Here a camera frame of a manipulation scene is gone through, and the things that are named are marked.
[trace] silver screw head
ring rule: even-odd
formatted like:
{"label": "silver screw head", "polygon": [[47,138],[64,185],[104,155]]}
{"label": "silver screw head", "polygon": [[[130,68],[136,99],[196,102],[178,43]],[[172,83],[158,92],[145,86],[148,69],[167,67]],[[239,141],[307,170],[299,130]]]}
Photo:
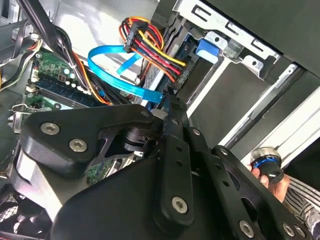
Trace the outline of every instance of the silver screw head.
{"label": "silver screw head", "polygon": [[299,227],[298,225],[294,225],[294,228],[303,238],[306,237],[306,233],[301,229],[301,227]]}
{"label": "silver screw head", "polygon": [[193,133],[197,136],[200,136],[200,131],[198,129],[193,129]]}
{"label": "silver screw head", "polygon": [[141,114],[145,117],[149,117],[149,113],[147,113],[146,111],[142,111]]}
{"label": "silver screw head", "polygon": [[283,223],[282,227],[290,237],[295,236],[295,232],[292,230],[292,228],[288,224]]}
{"label": "silver screw head", "polygon": [[45,122],[41,124],[40,129],[43,133],[48,135],[56,135],[60,132],[60,127],[53,122]]}
{"label": "silver screw head", "polygon": [[83,153],[87,150],[88,145],[81,139],[73,139],[69,142],[69,147],[76,153]]}
{"label": "silver screw head", "polygon": [[172,198],[172,207],[180,214],[186,214],[188,211],[188,205],[186,201],[179,196]]}
{"label": "silver screw head", "polygon": [[224,148],[221,148],[220,151],[223,153],[223,155],[228,155],[227,150],[225,150]]}
{"label": "silver screw head", "polygon": [[239,227],[241,229],[241,231],[248,237],[248,238],[253,238],[255,236],[254,230],[252,229],[252,227],[249,225],[249,223],[247,223],[244,220],[241,220],[239,222]]}

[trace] striped sleeve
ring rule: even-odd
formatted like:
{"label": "striped sleeve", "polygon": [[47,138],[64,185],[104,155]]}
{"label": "striped sleeve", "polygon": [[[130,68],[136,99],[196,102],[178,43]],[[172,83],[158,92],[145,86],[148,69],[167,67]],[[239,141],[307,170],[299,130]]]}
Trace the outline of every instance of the striped sleeve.
{"label": "striped sleeve", "polygon": [[284,203],[313,237],[320,239],[320,192],[290,176]]}

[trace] motherboard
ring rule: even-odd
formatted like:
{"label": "motherboard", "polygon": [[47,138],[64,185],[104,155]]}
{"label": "motherboard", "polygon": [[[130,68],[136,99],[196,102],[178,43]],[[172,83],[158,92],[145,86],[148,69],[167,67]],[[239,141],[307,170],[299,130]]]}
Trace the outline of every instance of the motherboard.
{"label": "motherboard", "polygon": [[[90,92],[80,87],[69,65],[42,49],[33,59],[22,103],[12,107],[8,125],[19,134],[23,121],[32,113],[100,106],[103,105]],[[93,185],[132,161],[132,158],[110,159],[92,166],[87,170],[86,182]]]}

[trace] fan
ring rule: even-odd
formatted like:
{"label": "fan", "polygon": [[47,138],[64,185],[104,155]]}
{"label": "fan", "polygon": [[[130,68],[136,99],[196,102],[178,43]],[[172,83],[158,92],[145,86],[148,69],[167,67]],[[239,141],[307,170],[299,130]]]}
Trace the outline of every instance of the fan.
{"label": "fan", "polygon": [[0,222],[0,231],[22,236],[44,239],[51,227],[51,220],[44,208],[21,196],[11,186],[4,186],[0,192],[0,200],[13,197],[15,201],[0,201],[0,216],[17,207],[16,213]]}

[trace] finger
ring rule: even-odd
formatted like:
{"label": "finger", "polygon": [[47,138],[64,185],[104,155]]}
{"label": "finger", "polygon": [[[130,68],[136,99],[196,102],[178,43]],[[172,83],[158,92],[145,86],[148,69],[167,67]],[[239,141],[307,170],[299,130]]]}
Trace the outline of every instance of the finger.
{"label": "finger", "polygon": [[260,169],[257,167],[254,168],[251,172],[256,178],[258,178],[260,176]]}
{"label": "finger", "polygon": [[268,188],[269,186],[269,178],[266,175],[263,175],[260,179],[260,182],[266,187]]}
{"label": "finger", "polygon": [[250,172],[251,172],[251,170],[252,170],[252,166],[250,165],[250,164],[246,164],[246,165],[244,165],[245,167],[246,167],[246,169],[248,169]]}
{"label": "finger", "polygon": [[272,187],[271,192],[281,203],[285,200],[289,184],[290,178],[285,174],[284,178]]}

